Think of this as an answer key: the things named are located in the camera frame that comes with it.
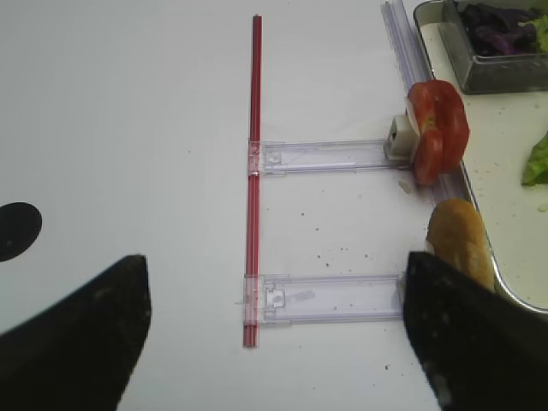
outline bread roll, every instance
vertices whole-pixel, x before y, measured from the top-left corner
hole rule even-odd
[[[494,291],[495,274],[481,215],[465,200],[439,203],[430,217],[426,240],[437,257]]]

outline black dot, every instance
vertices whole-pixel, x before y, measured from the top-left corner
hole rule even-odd
[[[40,211],[28,203],[0,207],[0,261],[8,261],[27,250],[42,228]]]

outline white table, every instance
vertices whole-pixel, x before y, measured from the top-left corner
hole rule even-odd
[[[143,253],[152,327],[122,411],[438,409],[401,322],[241,347],[256,13],[264,139],[384,136],[403,106],[378,1],[0,4],[0,204],[44,219],[0,264],[0,331]]]

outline tomato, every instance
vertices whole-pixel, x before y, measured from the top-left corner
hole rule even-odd
[[[415,83],[409,90],[408,99],[413,106],[421,137],[414,158],[415,172],[431,167],[429,164],[438,163],[437,158],[429,159],[427,155],[439,155],[437,143],[440,142],[438,141],[440,137],[442,160],[438,173],[451,172],[461,162],[470,135],[461,96],[449,82],[429,80],[425,83]],[[432,138],[434,130],[438,132],[438,136]],[[422,139],[426,137],[426,134],[429,134],[430,140],[434,139],[435,142],[428,141],[423,145]],[[419,161],[427,164],[416,164]]]
[[[441,173],[444,142],[439,130],[425,131],[414,156],[414,177],[419,184],[432,185]]]

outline red rod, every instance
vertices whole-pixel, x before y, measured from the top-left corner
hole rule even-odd
[[[262,54],[263,21],[260,15],[253,17],[253,56],[251,66],[251,114],[249,120],[249,140],[260,141],[260,74]],[[247,178],[247,256],[246,278],[257,278],[259,274],[259,176],[253,175]],[[257,283],[253,284],[253,293],[246,289],[248,304],[256,308]],[[243,346],[257,347],[257,334],[259,326],[255,324],[244,325]]]

